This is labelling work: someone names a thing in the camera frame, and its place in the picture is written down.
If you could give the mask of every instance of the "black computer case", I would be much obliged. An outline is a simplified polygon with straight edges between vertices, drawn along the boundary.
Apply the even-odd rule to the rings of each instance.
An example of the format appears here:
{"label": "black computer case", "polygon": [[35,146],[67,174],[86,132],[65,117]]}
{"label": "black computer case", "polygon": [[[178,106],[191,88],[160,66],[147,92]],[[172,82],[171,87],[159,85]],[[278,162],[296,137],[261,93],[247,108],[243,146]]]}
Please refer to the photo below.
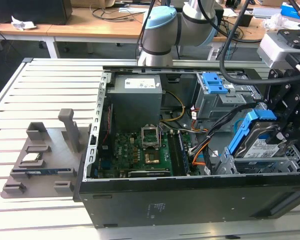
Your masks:
{"label": "black computer case", "polygon": [[72,13],[70,0],[0,0],[0,24],[11,16],[34,24],[65,25]]}

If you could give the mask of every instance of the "yellow wire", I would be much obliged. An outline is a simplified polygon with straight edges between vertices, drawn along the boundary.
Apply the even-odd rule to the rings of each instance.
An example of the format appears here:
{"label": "yellow wire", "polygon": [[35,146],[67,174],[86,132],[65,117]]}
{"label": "yellow wire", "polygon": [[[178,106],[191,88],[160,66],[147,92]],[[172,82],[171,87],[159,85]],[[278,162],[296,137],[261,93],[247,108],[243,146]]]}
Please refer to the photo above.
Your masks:
{"label": "yellow wire", "polygon": [[179,103],[181,104],[182,106],[182,112],[181,112],[181,115],[180,116],[177,116],[175,118],[169,118],[169,119],[161,119],[160,121],[161,122],[172,122],[172,121],[176,121],[176,120],[179,120],[180,118],[183,117],[183,115],[185,114],[185,108],[186,106],[183,104],[183,102],[180,100],[180,98],[178,98],[174,93],[172,93],[171,91],[166,91],[167,93],[170,93],[172,96],[174,96],[178,101]]}

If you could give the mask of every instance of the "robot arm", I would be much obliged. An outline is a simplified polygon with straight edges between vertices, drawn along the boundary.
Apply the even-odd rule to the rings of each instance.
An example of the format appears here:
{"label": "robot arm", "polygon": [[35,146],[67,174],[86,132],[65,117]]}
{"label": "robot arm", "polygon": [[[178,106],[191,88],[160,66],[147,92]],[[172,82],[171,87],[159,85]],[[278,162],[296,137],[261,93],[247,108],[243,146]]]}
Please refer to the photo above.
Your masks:
{"label": "robot arm", "polygon": [[[208,17],[215,18],[214,0],[201,1]],[[199,46],[212,41],[216,31],[202,15],[198,0],[190,0],[182,13],[173,7],[153,8],[146,23],[138,66],[172,66],[172,46]]]}

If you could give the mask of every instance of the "wooden desk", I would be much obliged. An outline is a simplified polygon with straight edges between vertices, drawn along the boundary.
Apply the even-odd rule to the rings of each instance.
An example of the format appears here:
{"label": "wooden desk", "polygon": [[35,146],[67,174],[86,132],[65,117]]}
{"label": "wooden desk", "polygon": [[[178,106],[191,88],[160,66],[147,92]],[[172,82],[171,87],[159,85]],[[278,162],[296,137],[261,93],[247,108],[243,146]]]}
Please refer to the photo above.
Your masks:
{"label": "wooden desk", "polygon": [[[249,5],[249,8],[266,6]],[[117,8],[109,9],[107,12],[112,12]],[[114,18],[125,16],[129,13],[113,12],[105,14],[105,18]],[[142,22],[144,15],[141,13],[135,15],[135,18]],[[234,23],[237,18],[226,18],[230,23]],[[29,41],[45,41],[50,57],[59,58],[57,42],[86,42],[88,53],[93,52],[91,43],[129,43],[134,44],[137,41],[142,24],[137,20],[128,22],[109,22],[98,19],[92,16],[89,8],[73,8],[72,15],[67,22],[67,25],[51,25],[38,24],[37,28],[20,31],[15,29],[10,23],[1,23],[0,32],[8,40],[29,40]],[[244,32],[243,39],[262,39],[265,34],[265,29],[261,26],[262,19],[252,18],[249,27],[240,27]],[[219,51],[221,45],[226,41],[226,37],[218,35],[210,44],[212,49],[209,54],[209,60],[213,60],[216,51]],[[258,44],[240,43],[238,47],[258,47]]]}
{"label": "wooden desk", "polygon": [[37,24],[36,28],[26,29],[24,31],[16,29],[10,23],[0,23],[0,33],[3,35],[31,35],[31,36],[46,36],[51,24]]}
{"label": "wooden desk", "polygon": [[[117,8],[106,10],[112,12]],[[128,12],[114,12],[105,14],[104,18],[116,18],[129,15]],[[134,17],[142,23],[144,14],[138,14]],[[109,22],[94,17],[89,8],[73,8],[72,15],[67,25],[52,25],[47,30],[48,36],[66,36],[66,37],[98,37],[98,38],[127,38],[137,39],[142,24],[136,20],[127,22]]]}

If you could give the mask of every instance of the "expansion slot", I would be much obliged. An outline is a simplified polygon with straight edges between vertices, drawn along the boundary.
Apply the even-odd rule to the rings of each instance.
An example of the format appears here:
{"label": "expansion slot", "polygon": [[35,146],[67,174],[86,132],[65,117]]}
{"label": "expansion slot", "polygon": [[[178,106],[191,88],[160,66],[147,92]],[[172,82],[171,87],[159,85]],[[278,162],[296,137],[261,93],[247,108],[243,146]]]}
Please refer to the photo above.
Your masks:
{"label": "expansion slot", "polygon": [[168,144],[170,150],[170,159],[174,176],[186,176],[186,168],[184,163],[182,141],[178,133],[168,133]]}

